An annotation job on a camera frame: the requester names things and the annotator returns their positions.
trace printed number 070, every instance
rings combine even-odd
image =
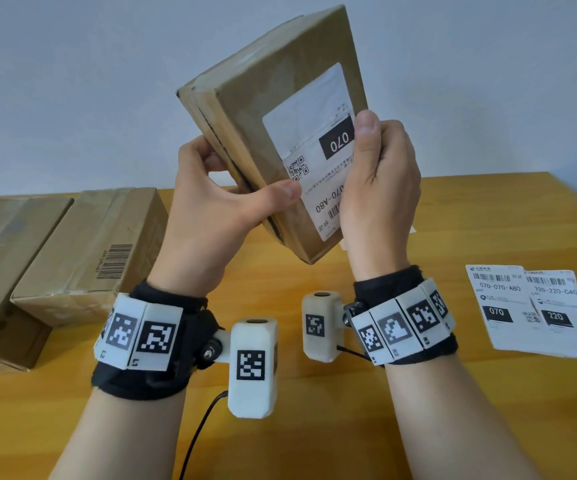
[[[331,151],[335,153],[337,150],[339,150],[342,146],[344,146],[348,142],[349,142],[349,134],[345,131],[344,133],[342,133],[342,136],[337,137],[337,143],[335,143],[334,141],[331,142]]]

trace brown cardboard box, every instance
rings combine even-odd
[[[0,372],[28,371],[50,327],[9,303],[24,270],[73,199],[44,197],[0,200]]]
[[[344,6],[283,23],[177,95],[240,187],[300,179],[301,201],[267,230],[309,264],[341,240],[353,121],[367,107]]]
[[[106,319],[117,293],[148,276],[167,220],[154,188],[82,192],[11,301],[51,326]]]

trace left hand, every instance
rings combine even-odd
[[[208,177],[226,167],[203,136],[180,148],[178,163],[164,242],[147,281],[160,290],[203,298],[219,285],[246,235],[298,201],[302,189],[282,180],[251,194],[224,190]]]

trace wooden table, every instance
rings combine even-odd
[[[519,264],[577,274],[577,196],[546,173],[425,178],[411,261],[435,278],[458,322],[460,356],[549,479],[577,479],[577,360],[491,347],[466,264]],[[170,205],[171,191],[162,191]],[[190,460],[192,479],[404,479],[410,473],[382,369],[353,356],[331,364],[302,352],[300,305],[315,290],[353,297],[339,246],[307,266],[259,228],[210,296],[219,322],[279,321],[279,393],[264,420],[213,411]],[[0,375],[0,479],[44,479],[91,391],[101,324],[55,330],[38,367]],[[347,345],[359,349],[351,333]],[[227,367],[197,373],[188,389],[176,476]]]

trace right hand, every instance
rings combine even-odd
[[[355,155],[344,184],[340,220],[356,281],[411,266],[409,231],[420,200],[420,169],[400,121],[374,112],[355,118]]]

